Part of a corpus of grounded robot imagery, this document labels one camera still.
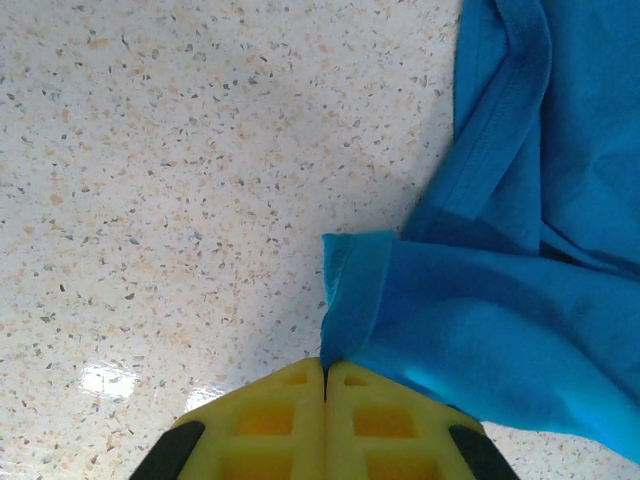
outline blue fabric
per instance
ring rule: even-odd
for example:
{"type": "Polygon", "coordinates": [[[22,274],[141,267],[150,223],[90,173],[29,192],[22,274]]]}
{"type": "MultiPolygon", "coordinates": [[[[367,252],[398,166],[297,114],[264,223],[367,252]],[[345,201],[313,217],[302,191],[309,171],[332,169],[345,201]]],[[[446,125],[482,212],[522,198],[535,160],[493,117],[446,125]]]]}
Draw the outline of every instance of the blue fabric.
{"type": "Polygon", "coordinates": [[[639,20],[466,0],[455,141],[403,235],[324,237],[325,367],[640,463],[639,20]]]}

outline square hole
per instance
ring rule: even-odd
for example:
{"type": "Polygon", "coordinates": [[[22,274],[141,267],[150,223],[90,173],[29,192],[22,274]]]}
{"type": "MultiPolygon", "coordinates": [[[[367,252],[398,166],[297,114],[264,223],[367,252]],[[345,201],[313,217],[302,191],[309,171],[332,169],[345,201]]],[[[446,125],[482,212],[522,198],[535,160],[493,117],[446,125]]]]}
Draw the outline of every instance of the square hole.
{"type": "Polygon", "coordinates": [[[222,480],[291,480],[289,452],[227,452],[222,457],[222,480]]]}
{"type": "Polygon", "coordinates": [[[291,435],[295,407],[286,404],[252,405],[245,408],[236,435],[291,435]]]}
{"type": "Polygon", "coordinates": [[[368,480],[443,480],[438,464],[414,454],[368,452],[368,480]]]}
{"type": "Polygon", "coordinates": [[[360,377],[356,377],[355,375],[347,375],[344,379],[344,384],[347,387],[366,387],[369,383],[366,380],[363,380],[360,377]]]}
{"type": "Polygon", "coordinates": [[[354,433],[362,437],[415,438],[411,415],[395,406],[363,406],[353,412],[354,433]]]}

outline white surface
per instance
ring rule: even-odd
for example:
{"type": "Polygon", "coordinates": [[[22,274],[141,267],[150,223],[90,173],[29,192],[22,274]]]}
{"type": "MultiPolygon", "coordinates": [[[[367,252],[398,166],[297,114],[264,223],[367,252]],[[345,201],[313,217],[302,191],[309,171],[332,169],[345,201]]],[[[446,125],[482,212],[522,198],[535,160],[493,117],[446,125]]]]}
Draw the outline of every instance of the white surface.
{"type": "MultiPolygon", "coordinates": [[[[126,478],[185,410],[317,354],[320,235],[397,227],[432,174],[458,9],[3,2],[0,477],[126,478]]],[[[523,479],[640,477],[491,432],[523,479]]]]}

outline speckled countertop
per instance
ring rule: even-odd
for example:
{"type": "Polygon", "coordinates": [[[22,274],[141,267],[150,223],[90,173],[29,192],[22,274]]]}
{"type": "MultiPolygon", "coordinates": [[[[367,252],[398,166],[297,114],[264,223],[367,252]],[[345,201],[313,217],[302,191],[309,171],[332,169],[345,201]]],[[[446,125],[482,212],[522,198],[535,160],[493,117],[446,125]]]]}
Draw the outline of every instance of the speckled countertop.
{"type": "MultiPolygon", "coordinates": [[[[459,2],[2,7],[0,477],[126,478],[317,354],[320,235],[398,226],[446,149],[459,2]]],[[[523,479],[640,478],[490,432],[523,479]]]]}

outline black rubber pad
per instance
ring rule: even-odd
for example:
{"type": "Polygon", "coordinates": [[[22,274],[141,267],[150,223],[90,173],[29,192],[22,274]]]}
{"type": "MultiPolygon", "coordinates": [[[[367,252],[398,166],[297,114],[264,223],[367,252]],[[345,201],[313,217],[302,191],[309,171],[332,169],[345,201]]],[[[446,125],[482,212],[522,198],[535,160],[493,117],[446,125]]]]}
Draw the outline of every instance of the black rubber pad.
{"type": "Polygon", "coordinates": [[[162,434],[130,480],[177,480],[204,432],[201,422],[188,422],[162,434]]]}
{"type": "Polygon", "coordinates": [[[476,480],[519,480],[488,437],[462,425],[449,428],[449,434],[476,480]]]}

